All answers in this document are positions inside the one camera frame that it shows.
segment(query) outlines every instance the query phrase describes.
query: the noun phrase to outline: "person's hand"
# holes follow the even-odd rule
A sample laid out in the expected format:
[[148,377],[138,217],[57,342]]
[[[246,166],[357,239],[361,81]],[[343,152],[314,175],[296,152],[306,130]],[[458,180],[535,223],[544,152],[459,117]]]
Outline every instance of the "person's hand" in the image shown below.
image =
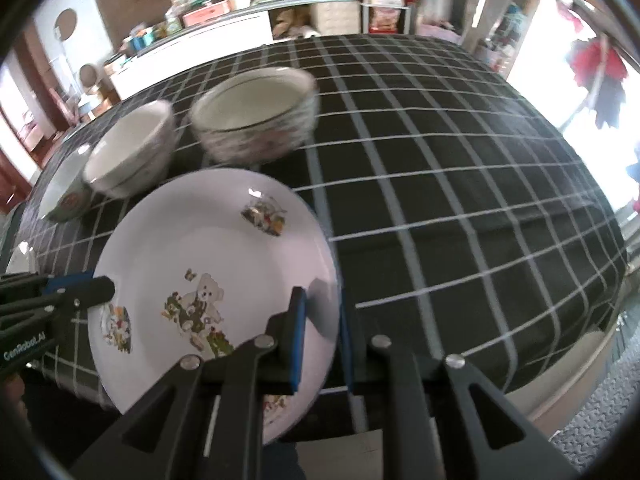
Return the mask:
[[4,380],[4,392],[9,399],[9,402],[15,406],[16,411],[27,420],[27,407],[22,402],[22,396],[24,395],[24,381],[18,374]]

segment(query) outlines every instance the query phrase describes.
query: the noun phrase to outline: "metal bolt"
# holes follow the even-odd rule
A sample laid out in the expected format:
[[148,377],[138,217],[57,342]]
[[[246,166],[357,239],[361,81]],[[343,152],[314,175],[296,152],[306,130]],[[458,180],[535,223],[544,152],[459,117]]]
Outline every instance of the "metal bolt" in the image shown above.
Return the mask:
[[266,348],[271,348],[273,345],[275,345],[276,341],[270,335],[260,334],[258,337],[254,339],[254,344],[258,348],[266,349]]
[[446,362],[447,366],[455,368],[456,370],[462,368],[466,364],[465,358],[459,354],[448,355],[446,359],[444,359],[444,362]]
[[391,346],[391,338],[388,335],[377,334],[371,338],[371,344],[375,348],[389,348]]
[[180,366],[183,370],[195,370],[200,366],[200,358],[194,354],[185,355],[180,359]]

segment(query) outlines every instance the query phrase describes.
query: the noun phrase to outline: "large bowl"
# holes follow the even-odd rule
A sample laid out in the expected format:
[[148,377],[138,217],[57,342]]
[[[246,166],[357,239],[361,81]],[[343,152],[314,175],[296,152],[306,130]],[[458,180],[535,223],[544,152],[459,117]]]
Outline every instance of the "large bowl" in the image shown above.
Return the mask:
[[318,120],[315,78],[296,68],[259,68],[220,83],[191,108],[195,135],[217,162],[274,160],[307,140]]
[[83,144],[60,164],[40,200],[38,216],[52,222],[66,222],[80,216],[91,200],[91,189],[82,180],[82,170],[91,146]]
[[166,174],[177,141],[171,103],[143,105],[121,118],[98,142],[84,179],[112,198],[140,193]]

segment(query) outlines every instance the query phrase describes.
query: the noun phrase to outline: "black tablecloth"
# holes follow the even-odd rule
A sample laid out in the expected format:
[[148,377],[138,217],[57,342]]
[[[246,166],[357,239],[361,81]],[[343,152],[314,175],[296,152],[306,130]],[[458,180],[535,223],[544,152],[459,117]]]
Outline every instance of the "black tablecloth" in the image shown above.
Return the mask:
[[[344,286],[377,330],[418,352],[461,353],[509,391],[610,321],[626,252],[603,193],[558,131],[500,76],[431,38],[274,44],[158,83],[66,139],[34,188],[17,242],[33,243],[43,272],[93,269],[142,195],[96,195],[92,208],[67,224],[37,220],[65,156],[95,144],[137,106],[166,99],[180,133],[168,178],[211,167],[188,110],[217,83],[261,66],[311,72],[321,113],[306,146],[252,169],[313,208]],[[79,314],[66,342],[40,366],[61,386],[107,404],[86,323]],[[360,428],[364,419],[336,370],[328,386],[338,387],[306,418],[330,434],[350,427],[350,413]]]

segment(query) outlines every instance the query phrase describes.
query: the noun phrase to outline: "shelf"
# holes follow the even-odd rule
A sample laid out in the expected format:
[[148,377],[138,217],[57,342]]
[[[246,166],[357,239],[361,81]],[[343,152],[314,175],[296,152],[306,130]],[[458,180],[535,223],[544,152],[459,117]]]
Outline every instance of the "shelf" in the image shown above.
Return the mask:
[[383,9],[401,9],[407,10],[409,7],[406,6],[395,6],[395,5],[373,5],[373,4],[362,4],[363,7],[382,7]]

